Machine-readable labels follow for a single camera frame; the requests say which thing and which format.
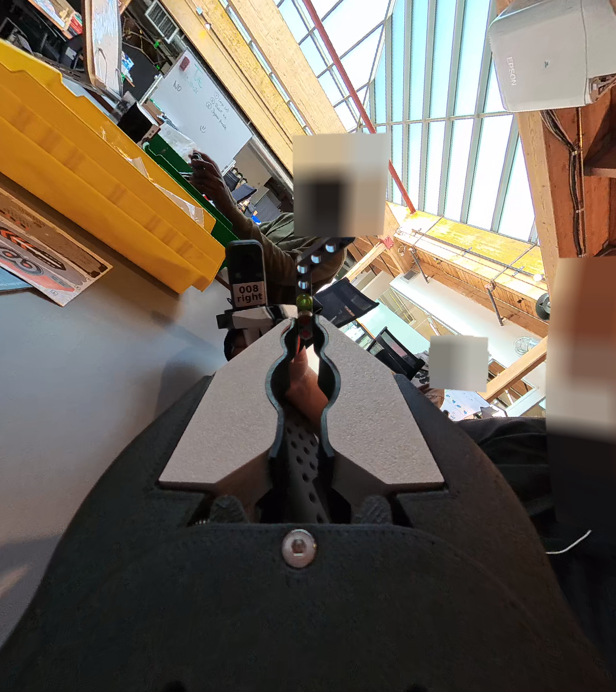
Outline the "grey desk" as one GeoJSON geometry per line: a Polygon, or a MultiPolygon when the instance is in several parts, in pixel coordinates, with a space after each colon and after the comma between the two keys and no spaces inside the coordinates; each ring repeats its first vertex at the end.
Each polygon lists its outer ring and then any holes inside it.
{"type": "Polygon", "coordinates": [[[220,368],[228,290],[169,290],[0,174],[112,269],[67,306],[0,295],[0,647],[75,512],[124,447],[220,368]]]}

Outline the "person's right hand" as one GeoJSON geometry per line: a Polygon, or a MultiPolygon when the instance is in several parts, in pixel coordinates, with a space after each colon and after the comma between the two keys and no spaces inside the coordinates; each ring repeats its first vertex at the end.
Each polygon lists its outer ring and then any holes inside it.
{"type": "Polygon", "coordinates": [[[319,433],[322,413],[329,400],[320,388],[318,374],[309,365],[304,347],[289,363],[289,378],[286,401],[302,415],[314,433],[319,433]]]}

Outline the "red pipe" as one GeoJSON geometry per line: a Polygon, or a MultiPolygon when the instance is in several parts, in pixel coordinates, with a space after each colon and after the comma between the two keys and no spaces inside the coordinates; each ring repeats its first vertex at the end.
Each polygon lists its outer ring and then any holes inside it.
{"type": "MultiPolygon", "coordinates": [[[[313,21],[314,26],[315,26],[320,38],[322,39],[325,47],[327,48],[327,52],[328,52],[330,58],[332,59],[332,62],[334,64],[334,66],[336,67],[338,74],[340,74],[340,77],[342,78],[343,82],[345,83],[345,86],[347,87],[348,94],[351,97],[351,99],[353,99],[355,106],[358,110],[358,113],[361,116],[361,120],[363,121],[363,124],[365,125],[365,127],[367,128],[367,130],[369,131],[370,134],[377,134],[376,128],[373,125],[370,117],[368,116],[368,114],[364,108],[363,102],[359,98],[357,91],[354,88],[354,85],[352,84],[350,77],[348,76],[347,71],[345,70],[345,68],[342,64],[340,57],[338,56],[338,53],[337,53],[336,49],[334,48],[334,45],[333,45],[332,41],[330,40],[329,35],[328,35],[326,29],[324,28],[324,25],[323,25],[318,13],[317,13],[312,1],[303,1],[303,4],[304,4],[306,11],[309,14],[311,20],[313,21]]],[[[388,162],[388,168],[389,168],[390,176],[391,176],[395,186],[399,189],[399,193],[402,197],[402,200],[406,203],[406,207],[407,207],[408,211],[410,213],[415,213],[416,207],[412,203],[412,200],[410,199],[409,195],[407,194],[407,189],[403,185],[403,182],[401,181],[399,174],[398,174],[398,172],[397,172],[396,168],[394,167],[394,164],[392,163],[391,160],[389,160],[389,162],[388,162]]]]}

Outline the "orange printed sticker sheet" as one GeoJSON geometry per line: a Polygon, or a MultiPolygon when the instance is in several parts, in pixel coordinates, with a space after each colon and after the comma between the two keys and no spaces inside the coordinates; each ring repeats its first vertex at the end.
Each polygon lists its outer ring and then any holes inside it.
{"type": "Polygon", "coordinates": [[[0,267],[60,307],[112,265],[0,184],[0,267]]]}

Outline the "yellow plastic bin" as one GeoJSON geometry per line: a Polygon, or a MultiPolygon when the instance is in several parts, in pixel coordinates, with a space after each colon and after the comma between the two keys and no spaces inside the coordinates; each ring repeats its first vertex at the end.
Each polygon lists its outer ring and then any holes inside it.
{"type": "Polygon", "coordinates": [[[126,157],[181,192],[57,69],[0,39],[0,172],[175,292],[207,289],[224,247],[126,157]]]}

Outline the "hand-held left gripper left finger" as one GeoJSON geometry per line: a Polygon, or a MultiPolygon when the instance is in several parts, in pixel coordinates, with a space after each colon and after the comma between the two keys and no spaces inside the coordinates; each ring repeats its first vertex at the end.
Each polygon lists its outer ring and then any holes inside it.
{"type": "Polygon", "coordinates": [[[211,520],[221,497],[249,520],[284,520],[289,509],[286,393],[294,319],[286,318],[218,369],[160,474],[163,489],[203,498],[192,520],[211,520]]]}

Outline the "clear plastic bag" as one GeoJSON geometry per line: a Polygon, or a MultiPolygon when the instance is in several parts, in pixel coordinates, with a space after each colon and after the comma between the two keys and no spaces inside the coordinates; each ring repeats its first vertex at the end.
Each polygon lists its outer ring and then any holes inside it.
{"type": "Polygon", "coordinates": [[[161,191],[173,203],[175,203],[188,217],[190,217],[192,220],[194,220],[199,226],[205,228],[205,217],[204,217],[204,212],[203,212],[202,208],[182,199],[181,197],[175,195],[173,192],[170,192],[167,188],[158,185],[154,181],[154,179],[152,179],[148,175],[145,164],[141,158],[129,159],[126,157],[126,160],[128,160],[130,162],[130,164],[134,168],[136,168],[140,172],[140,174],[143,175],[150,183],[154,184],[154,186],[156,188],[158,188],[159,191],[161,191]]]}

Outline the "person's dark clothing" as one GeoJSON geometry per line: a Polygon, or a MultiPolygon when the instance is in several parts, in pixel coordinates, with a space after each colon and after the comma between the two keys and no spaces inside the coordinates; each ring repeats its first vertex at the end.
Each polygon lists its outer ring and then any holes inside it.
{"type": "Polygon", "coordinates": [[[544,419],[462,420],[528,514],[580,629],[616,680],[616,538],[558,521],[544,419]]]}

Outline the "skylight window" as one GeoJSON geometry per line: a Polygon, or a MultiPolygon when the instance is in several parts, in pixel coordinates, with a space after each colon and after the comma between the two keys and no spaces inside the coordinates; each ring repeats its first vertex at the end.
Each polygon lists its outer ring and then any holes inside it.
{"type": "MultiPolygon", "coordinates": [[[[537,242],[515,118],[502,105],[486,29],[493,1],[313,1],[418,210],[537,242]]],[[[367,128],[303,1],[220,1],[303,130],[287,80],[312,72],[348,132],[367,128]]]]}

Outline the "air vent grille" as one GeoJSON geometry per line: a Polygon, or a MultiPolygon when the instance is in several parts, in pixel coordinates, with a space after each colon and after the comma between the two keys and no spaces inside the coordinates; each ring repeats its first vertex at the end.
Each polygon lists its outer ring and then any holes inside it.
{"type": "Polygon", "coordinates": [[[160,1],[149,3],[145,17],[167,44],[171,44],[178,36],[180,27],[160,1]]]}

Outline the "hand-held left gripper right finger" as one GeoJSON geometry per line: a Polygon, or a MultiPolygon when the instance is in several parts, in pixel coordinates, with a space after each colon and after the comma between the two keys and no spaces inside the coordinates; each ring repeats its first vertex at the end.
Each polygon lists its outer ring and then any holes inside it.
{"type": "Polygon", "coordinates": [[[320,373],[332,376],[321,437],[331,460],[331,488],[353,510],[369,496],[438,491],[442,472],[395,374],[321,316],[314,335],[320,373]]]}

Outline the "leaning wooden board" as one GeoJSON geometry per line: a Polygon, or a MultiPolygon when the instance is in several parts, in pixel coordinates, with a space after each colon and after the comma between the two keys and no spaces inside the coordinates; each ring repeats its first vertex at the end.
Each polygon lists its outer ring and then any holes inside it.
{"type": "Polygon", "coordinates": [[[119,1],[82,1],[83,53],[92,86],[122,98],[122,24],[119,1]]]}

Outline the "whiteboard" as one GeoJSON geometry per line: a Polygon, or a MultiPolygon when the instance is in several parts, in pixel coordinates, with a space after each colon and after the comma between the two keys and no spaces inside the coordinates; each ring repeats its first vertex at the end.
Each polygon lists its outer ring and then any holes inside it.
{"type": "Polygon", "coordinates": [[[221,169],[234,163],[252,133],[190,51],[159,79],[150,100],[221,169]]]}

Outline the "black box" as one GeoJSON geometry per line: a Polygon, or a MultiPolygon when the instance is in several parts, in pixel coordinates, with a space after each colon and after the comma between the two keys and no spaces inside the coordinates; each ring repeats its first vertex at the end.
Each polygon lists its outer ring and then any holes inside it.
{"type": "Polygon", "coordinates": [[[138,102],[129,104],[117,125],[137,145],[150,141],[160,131],[160,124],[156,118],[138,102]]]}

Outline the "black office chair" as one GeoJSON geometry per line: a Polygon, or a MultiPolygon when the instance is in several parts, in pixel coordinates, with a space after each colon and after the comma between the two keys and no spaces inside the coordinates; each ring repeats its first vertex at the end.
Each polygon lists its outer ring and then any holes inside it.
{"type": "Polygon", "coordinates": [[[340,329],[377,308],[379,303],[361,293],[343,278],[324,287],[313,296],[313,313],[340,329]]]}
{"type": "Polygon", "coordinates": [[[403,375],[410,381],[422,377],[427,382],[427,359],[409,351],[387,327],[377,334],[366,347],[366,351],[390,368],[394,374],[403,375]]]}

